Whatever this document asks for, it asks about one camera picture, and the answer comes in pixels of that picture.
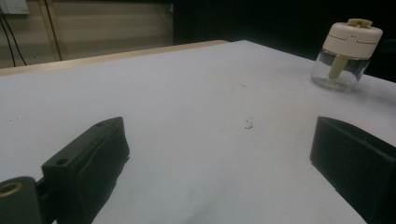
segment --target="wooden surface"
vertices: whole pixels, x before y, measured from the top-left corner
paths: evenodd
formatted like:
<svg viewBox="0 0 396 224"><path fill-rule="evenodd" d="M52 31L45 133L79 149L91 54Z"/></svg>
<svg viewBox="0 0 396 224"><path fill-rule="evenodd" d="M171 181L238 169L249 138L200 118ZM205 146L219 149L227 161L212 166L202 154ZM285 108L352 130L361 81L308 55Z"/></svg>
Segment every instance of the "wooden surface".
<svg viewBox="0 0 396 224"><path fill-rule="evenodd" d="M150 54L155 54L155 53L165 53L165 52L183 50L183 49L196 49L196 48L224 44L224 43L227 43L227 41L214 40L214 41L200 42L200 43L194 43L194 44L164 47L164 48L158 48L158 49L143 49L143 50L130 51L130 52L124 52L124 53L117 53L117 54L109 54L109 55L103 55L103 56L97 56L97 57L91 57L91 58L68 60L68 61L62 61L62 62L56 62L56 63L42 63L42 64L34 64L34 65L21 66L21 67L3 68L3 69L0 69L0 77L16 75L16 74L24 74L24 73L30 73L30 72L48 71L48 70L53 70L53 69L66 68L66 67L74 67L74 66L80 66L80 65L90 64L90 63L102 63L102 62L107 62L107 61L112 61L112 60L117 60L117 59L125 59L125 58L150 55Z"/></svg>

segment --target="screw hole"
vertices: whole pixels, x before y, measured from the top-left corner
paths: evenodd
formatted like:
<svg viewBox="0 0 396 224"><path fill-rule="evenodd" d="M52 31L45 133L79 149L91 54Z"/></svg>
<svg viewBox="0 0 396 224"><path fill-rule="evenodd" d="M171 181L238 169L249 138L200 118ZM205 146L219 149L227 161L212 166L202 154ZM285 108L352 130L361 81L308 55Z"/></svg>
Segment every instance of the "screw hole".
<svg viewBox="0 0 396 224"><path fill-rule="evenodd" d="M65 163L67 163L68 161L69 161L68 159L61 159L61 160L56 161L56 164L57 165L63 165Z"/></svg>
<svg viewBox="0 0 396 224"><path fill-rule="evenodd" d="M0 198L6 197L20 190L23 187L22 182L12 182L0 187Z"/></svg>

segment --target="cable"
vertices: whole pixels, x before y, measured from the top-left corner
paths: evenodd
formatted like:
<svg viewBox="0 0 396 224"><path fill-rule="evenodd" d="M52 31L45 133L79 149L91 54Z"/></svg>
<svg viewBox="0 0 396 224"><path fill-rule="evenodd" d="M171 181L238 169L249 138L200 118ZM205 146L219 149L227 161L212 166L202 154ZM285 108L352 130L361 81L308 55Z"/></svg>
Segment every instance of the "cable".
<svg viewBox="0 0 396 224"><path fill-rule="evenodd" d="M14 33L12 32L11 27L9 26L9 24L8 24L8 22L7 22L7 19L6 19L6 17L4 16L4 13L3 13L3 11L1 10L1 8L0 8L0 14L1 14L1 16L3 17L3 20L6 22L6 26L8 27L8 30L9 30L9 32L11 33L12 38L14 39L15 47L17 47L17 51L18 51L18 53L20 54L20 57L21 57L21 59L22 59L22 61L23 61L23 64L26 65L26 61L23 59L23 56L22 56L21 51L20 51L20 47L18 46L17 39L15 38L15 35L14 35Z"/></svg>
<svg viewBox="0 0 396 224"><path fill-rule="evenodd" d="M9 52L11 53L11 57L12 57L12 62L14 63L14 67L16 67L17 65L15 64L15 57L14 57L14 53L12 52L12 47L11 47L11 43L9 42L9 37L8 37L8 33L7 33L7 30L6 30L6 27L4 26L2 20L0 20L0 23L1 23L1 27L3 27L4 34L6 35L6 38L7 38Z"/></svg>

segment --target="power outlet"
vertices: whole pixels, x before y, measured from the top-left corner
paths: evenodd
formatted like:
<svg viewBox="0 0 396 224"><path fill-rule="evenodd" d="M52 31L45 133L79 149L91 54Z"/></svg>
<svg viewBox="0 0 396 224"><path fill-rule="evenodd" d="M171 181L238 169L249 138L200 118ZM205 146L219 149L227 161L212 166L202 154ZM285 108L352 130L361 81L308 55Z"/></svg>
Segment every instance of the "power outlet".
<svg viewBox="0 0 396 224"><path fill-rule="evenodd" d="M0 6L4 14L29 14L26 0L3 0Z"/></svg>

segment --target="jar lid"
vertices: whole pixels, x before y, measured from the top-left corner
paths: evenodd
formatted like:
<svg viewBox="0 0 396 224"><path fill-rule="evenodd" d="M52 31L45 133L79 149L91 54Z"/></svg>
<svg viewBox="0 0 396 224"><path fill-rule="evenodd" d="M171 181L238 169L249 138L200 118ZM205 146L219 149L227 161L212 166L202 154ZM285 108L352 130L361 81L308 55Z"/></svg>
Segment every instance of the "jar lid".
<svg viewBox="0 0 396 224"><path fill-rule="evenodd" d="M382 36L382 30L372 24L372 21L363 19L337 22L329 31L323 48L351 58L368 59Z"/></svg>

